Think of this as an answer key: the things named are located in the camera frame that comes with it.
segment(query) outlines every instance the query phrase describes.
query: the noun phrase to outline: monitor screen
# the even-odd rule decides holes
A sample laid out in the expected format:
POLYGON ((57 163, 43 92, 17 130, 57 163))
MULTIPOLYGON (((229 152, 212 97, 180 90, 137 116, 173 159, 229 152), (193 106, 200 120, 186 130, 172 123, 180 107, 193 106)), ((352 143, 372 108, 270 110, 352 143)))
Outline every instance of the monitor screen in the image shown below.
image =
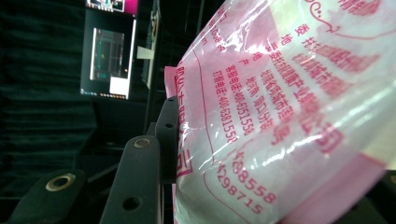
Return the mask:
POLYGON ((129 99, 136 20, 87 10, 80 93, 129 99))
POLYGON ((108 12, 136 15, 138 0, 86 0, 86 6, 108 12))

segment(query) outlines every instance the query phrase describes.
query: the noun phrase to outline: dark background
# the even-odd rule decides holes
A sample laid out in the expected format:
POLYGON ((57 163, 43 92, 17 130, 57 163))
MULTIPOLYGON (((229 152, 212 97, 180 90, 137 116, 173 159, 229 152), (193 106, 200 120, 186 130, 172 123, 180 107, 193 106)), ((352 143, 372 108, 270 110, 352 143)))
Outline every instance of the dark background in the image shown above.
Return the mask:
POLYGON ((163 68, 177 65, 222 2, 141 0, 136 48, 150 46, 151 10, 161 9, 156 78, 149 90, 149 62, 136 60, 133 97, 122 101, 79 94, 84 0, 3 0, 0 198, 20 198, 58 169, 79 168, 90 176, 116 163, 124 144, 158 118, 165 99, 163 68))

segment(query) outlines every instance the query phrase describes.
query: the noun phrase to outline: black metal frame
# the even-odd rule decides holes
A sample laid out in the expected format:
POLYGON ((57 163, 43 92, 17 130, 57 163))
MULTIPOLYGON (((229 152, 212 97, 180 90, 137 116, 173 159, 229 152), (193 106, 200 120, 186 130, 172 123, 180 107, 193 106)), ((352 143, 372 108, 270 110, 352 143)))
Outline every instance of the black metal frame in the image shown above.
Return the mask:
POLYGON ((167 99, 147 135, 126 144, 120 163, 89 179, 75 169, 41 178, 7 223, 163 223, 163 184, 176 181, 177 111, 176 96, 167 99))

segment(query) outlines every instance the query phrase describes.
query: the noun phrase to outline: white plastic bag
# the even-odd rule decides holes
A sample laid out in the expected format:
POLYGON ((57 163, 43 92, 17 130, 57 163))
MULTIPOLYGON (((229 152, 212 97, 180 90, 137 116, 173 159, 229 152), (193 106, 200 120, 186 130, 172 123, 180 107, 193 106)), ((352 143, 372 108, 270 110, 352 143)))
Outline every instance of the white plastic bag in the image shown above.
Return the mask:
POLYGON ((226 1, 177 68, 176 220, 330 223, 383 174, 396 4, 226 1))

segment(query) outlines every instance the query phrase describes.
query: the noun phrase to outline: screen display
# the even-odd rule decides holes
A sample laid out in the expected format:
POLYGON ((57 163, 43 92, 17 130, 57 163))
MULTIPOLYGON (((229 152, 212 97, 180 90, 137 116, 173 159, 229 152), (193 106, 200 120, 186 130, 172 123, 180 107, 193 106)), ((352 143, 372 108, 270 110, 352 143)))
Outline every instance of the screen display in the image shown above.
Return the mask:
POLYGON ((130 98, 135 27, 134 17, 87 9, 81 94, 130 98))
POLYGON ((138 0, 87 0, 87 7, 136 15, 138 0))
POLYGON ((91 80, 110 82, 111 77, 128 78, 122 70, 124 34, 93 28, 91 80))

